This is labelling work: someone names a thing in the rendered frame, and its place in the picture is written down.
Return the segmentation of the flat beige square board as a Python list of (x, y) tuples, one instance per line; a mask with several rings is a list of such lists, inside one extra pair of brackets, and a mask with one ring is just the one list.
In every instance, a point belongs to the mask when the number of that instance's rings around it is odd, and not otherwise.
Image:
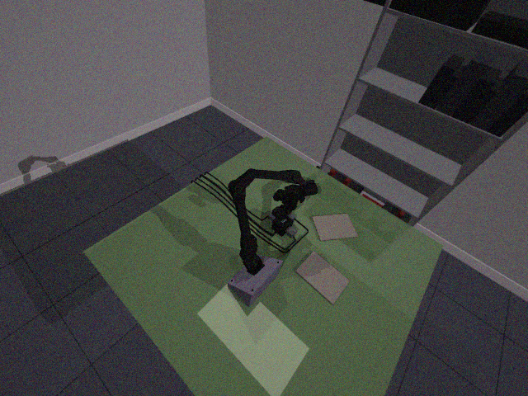
[(320, 241), (358, 237), (348, 214), (312, 216)]

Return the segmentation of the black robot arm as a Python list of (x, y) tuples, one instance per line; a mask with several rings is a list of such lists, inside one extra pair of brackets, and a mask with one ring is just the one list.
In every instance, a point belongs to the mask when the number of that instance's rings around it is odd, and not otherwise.
[(301, 177), (301, 173), (297, 170), (267, 171), (249, 168), (243, 175), (229, 183), (229, 192), (235, 203), (241, 231), (241, 251), (239, 255), (243, 259), (243, 264), (247, 268), (247, 272), (254, 276), (265, 266), (262, 264), (261, 258), (256, 254), (258, 248), (257, 238), (251, 234), (245, 206), (246, 188), (255, 178), (294, 183), (294, 185), (286, 186), (285, 190), (279, 189), (275, 192), (273, 200), (280, 200), (282, 204), (285, 203), (285, 195), (289, 200), (298, 200), (300, 194), (303, 196), (311, 196), (318, 193), (318, 188), (314, 180), (305, 181)]

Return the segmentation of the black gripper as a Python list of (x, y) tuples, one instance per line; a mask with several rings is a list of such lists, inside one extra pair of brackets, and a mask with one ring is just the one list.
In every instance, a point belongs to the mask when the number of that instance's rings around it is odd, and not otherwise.
[(285, 203), (281, 206), (277, 206), (271, 214), (274, 215), (279, 221), (282, 221), (287, 215), (291, 213), (294, 209), (297, 208), (297, 202), (300, 201), (302, 203), (305, 199), (303, 195), (300, 194), (298, 200), (289, 200), (287, 196), (284, 196)]

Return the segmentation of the beige flat square panel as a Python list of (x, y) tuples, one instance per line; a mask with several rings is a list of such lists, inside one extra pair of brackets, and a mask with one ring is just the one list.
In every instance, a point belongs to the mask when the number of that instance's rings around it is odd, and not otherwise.
[(331, 304), (334, 304), (349, 282), (341, 272), (315, 251), (306, 258), (296, 272)]

